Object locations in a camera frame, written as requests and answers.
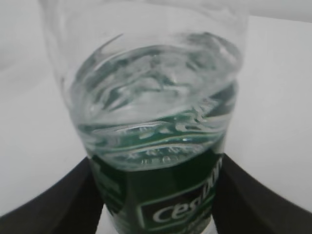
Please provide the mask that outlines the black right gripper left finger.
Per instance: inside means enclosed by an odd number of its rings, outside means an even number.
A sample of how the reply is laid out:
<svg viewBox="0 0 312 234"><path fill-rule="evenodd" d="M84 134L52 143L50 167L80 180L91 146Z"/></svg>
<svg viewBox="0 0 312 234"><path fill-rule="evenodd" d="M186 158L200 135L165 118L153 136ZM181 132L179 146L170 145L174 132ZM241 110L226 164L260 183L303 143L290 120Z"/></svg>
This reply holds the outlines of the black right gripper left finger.
<svg viewBox="0 0 312 234"><path fill-rule="evenodd" d="M94 234L103 201L87 158L44 193L1 216L1 234Z"/></svg>

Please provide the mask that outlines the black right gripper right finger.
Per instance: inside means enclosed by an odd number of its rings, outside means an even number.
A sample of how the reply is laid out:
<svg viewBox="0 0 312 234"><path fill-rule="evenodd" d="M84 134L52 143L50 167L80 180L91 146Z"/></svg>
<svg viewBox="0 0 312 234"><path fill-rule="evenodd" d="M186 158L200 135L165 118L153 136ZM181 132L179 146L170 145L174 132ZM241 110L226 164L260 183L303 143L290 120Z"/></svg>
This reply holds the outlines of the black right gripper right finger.
<svg viewBox="0 0 312 234"><path fill-rule="evenodd" d="M227 155L216 185L213 218L219 234L310 234L312 214L274 193Z"/></svg>

